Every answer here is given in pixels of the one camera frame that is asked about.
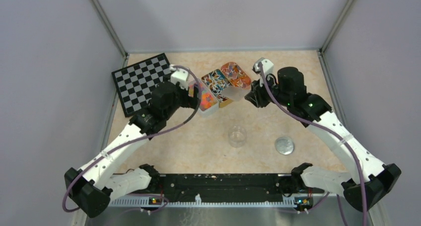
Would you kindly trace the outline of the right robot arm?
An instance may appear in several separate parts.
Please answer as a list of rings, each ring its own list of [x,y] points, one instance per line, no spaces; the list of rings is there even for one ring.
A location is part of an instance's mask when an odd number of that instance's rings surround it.
[[[258,108],[270,103],[277,105],[321,139],[346,168],[340,173],[303,163],[291,172],[295,191],[318,188],[335,193],[365,213],[392,190],[401,169],[372,155],[321,96],[307,91],[304,76],[297,68],[281,68],[274,75],[272,67],[259,62],[253,71],[259,79],[252,82],[245,99]]]

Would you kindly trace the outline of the clear plastic jar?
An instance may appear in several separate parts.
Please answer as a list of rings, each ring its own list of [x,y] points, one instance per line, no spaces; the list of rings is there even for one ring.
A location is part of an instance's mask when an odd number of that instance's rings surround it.
[[[241,126],[233,126],[227,133],[228,142],[234,148],[243,147],[247,140],[246,130]]]

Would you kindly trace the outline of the translucent plastic scoop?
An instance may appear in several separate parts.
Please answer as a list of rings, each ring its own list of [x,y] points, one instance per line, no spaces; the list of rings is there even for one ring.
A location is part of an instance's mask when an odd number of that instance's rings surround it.
[[[249,92],[250,92],[249,88],[229,86],[221,92],[221,95],[233,101],[241,101]]]

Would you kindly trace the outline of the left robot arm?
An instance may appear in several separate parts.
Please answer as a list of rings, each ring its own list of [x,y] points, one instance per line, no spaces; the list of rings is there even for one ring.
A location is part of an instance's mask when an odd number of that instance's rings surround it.
[[[67,213],[82,210],[88,217],[100,215],[110,202],[137,190],[148,193],[159,187],[159,179],[152,171],[137,168],[115,176],[114,172],[141,146],[152,138],[174,131],[186,122],[165,129],[169,118],[178,108],[192,108],[187,119],[197,113],[202,91],[198,83],[189,90],[169,81],[160,83],[152,93],[147,107],[133,116],[119,135],[97,156],[79,168],[65,173],[66,192],[62,209]]]

